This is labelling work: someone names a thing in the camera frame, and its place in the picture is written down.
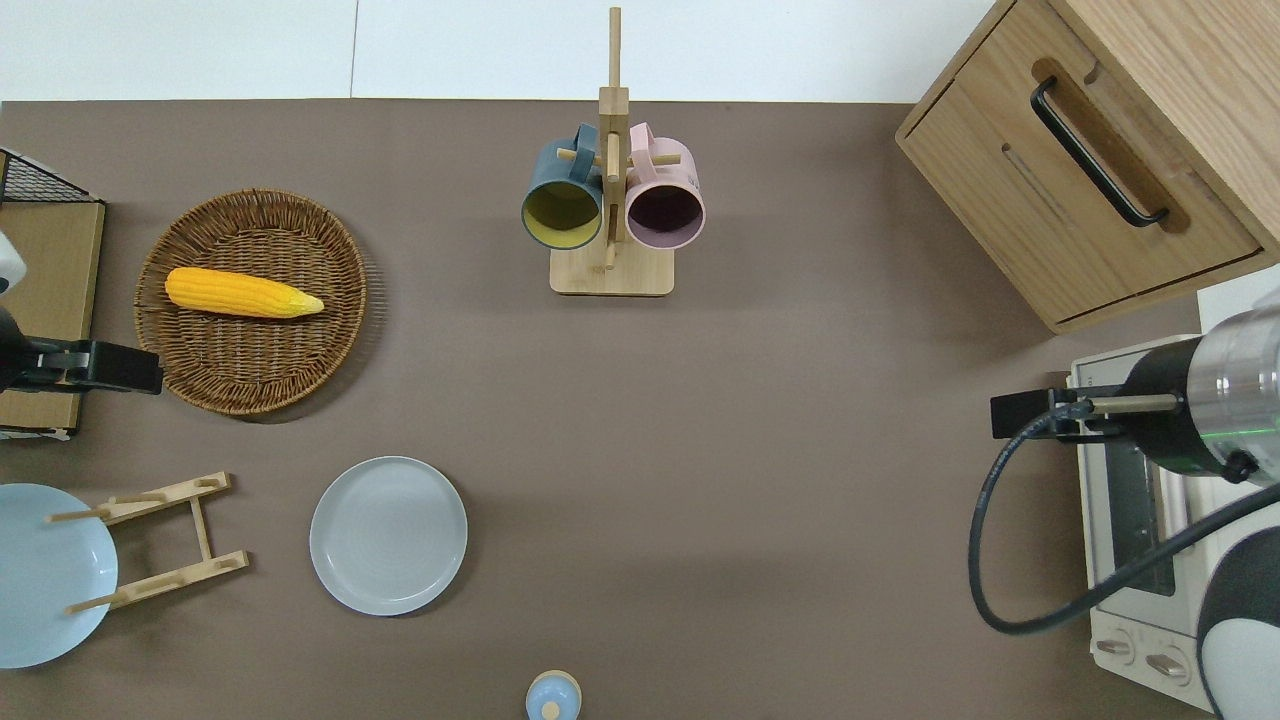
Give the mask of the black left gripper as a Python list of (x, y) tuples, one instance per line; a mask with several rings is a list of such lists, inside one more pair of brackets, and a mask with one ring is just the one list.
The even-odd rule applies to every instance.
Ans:
[[(81, 354), (87, 356), (86, 368), (77, 369)], [(76, 369), (76, 384), (67, 379), (70, 369)], [(159, 395), (163, 391), (160, 359), (156, 354), (110, 342), (26, 340), (19, 359), (19, 392), (79, 395), (81, 387)]]

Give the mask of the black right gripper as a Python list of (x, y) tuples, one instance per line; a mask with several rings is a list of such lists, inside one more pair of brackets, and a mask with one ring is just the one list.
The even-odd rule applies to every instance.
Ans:
[[(1074, 404), (1084, 410), (1064, 416), (1046, 414)], [(1057, 439), (1064, 443), (1105, 442), (1126, 434), (1126, 421), (1144, 414), (1174, 414), (1185, 406), (1179, 393), (1124, 393), (1120, 386), (1021, 391), (989, 400), (991, 437), (1014, 439)]]

